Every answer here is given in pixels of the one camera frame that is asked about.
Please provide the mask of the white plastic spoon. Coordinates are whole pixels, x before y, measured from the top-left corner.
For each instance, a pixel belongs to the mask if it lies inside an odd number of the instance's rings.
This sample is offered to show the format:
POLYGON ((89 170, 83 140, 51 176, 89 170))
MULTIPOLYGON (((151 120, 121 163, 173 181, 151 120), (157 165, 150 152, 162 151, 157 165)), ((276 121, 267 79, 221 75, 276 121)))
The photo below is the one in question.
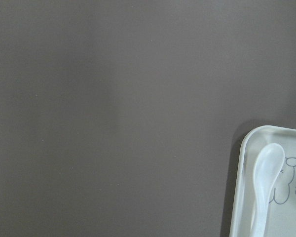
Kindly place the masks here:
POLYGON ((253 170, 255 193, 255 215, 250 230, 251 237, 264 236, 269 197, 280 170, 284 164, 285 153, 281 145, 272 143, 261 149, 253 170))

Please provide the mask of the cream serving tray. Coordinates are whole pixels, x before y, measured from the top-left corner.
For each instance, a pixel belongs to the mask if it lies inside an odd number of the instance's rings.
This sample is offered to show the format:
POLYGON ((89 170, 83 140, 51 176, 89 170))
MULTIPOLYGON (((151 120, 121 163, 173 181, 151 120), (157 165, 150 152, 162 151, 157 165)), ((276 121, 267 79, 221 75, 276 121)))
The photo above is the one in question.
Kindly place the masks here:
POLYGON ((283 147, 285 161, 269 197, 264 235, 296 237, 296 129, 264 125, 242 141, 229 235, 248 237, 254 220, 253 169, 260 150, 271 143, 283 147))

